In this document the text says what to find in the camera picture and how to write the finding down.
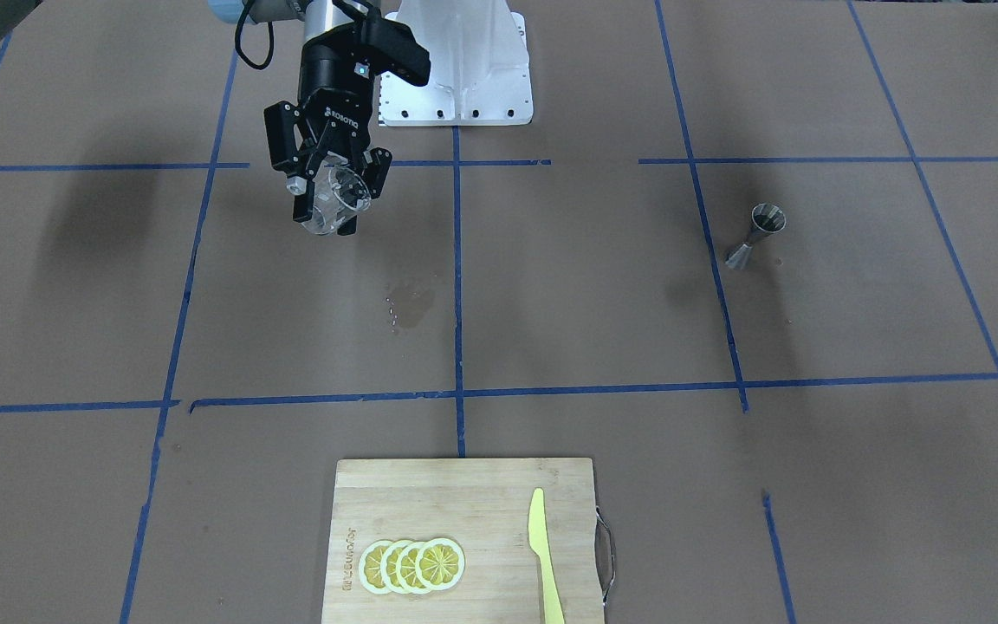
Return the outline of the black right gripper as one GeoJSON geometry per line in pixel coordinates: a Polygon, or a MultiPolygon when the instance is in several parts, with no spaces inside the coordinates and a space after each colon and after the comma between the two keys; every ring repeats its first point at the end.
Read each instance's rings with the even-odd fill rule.
{"type": "Polygon", "coordinates": [[[297,224],[330,224],[330,169],[318,165],[330,154],[347,163],[338,174],[340,236],[352,236],[357,218],[383,193],[393,156],[385,147],[368,150],[373,87],[346,40],[312,39],[301,49],[298,101],[266,107],[270,164],[277,172],[301,174],[286,185],[297,224]]]}

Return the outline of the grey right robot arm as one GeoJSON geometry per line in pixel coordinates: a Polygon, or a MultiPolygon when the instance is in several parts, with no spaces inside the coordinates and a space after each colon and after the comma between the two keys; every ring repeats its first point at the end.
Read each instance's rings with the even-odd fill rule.
{"type": "Polygon", "coordinates": [[[260,121],[301,55],[294,25],[277,38],[254,76],[202,1],[40,4],[0,47],[0,259],[186,253],[211,158],[249,178],[239,210],[298,240],[260,121]]]}

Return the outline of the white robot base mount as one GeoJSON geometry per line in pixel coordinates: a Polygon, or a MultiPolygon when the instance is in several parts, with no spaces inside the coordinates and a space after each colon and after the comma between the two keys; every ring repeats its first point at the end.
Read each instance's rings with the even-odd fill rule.
{"type": "Polygon", "coordinates": [[[382,127],[509,127],[535,117],[527,24],[506,1],[403,1],[389,20],[429,52],[423,87],[381,76],[382,127]]]}

